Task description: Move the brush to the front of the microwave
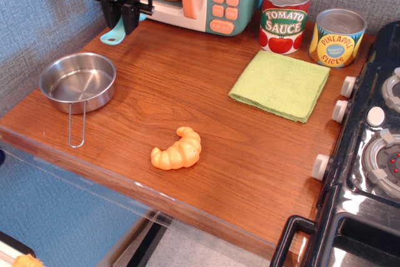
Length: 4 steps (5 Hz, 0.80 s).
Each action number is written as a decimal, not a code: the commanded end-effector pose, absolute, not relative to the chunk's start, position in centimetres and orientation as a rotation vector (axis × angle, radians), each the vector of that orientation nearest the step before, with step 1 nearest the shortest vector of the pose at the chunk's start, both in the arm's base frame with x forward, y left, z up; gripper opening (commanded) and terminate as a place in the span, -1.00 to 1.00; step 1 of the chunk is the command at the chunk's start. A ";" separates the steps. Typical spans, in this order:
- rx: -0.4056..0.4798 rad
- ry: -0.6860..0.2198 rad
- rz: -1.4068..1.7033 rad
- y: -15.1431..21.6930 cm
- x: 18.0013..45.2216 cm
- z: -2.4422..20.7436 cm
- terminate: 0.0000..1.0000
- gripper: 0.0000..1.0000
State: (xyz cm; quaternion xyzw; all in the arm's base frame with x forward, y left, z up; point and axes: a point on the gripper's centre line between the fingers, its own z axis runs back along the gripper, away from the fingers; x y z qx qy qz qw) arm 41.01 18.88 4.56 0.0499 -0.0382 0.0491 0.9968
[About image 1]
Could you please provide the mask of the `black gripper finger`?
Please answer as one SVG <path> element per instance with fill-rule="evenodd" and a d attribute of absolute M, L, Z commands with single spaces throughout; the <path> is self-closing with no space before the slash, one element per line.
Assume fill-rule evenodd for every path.
<path fill-rule="evenodd" d="M 121 17 L 121 8 L 117 2 L 100 0 L 102 13 L 106 24 L 110 29 L 114 29 Z"/>
<path fill-rule="evenodd" d="M 130 35 L 139 25 L 139 11 L 136 6 L 125 4 L 122 9 L 122 20 L 126 35 Z"/>

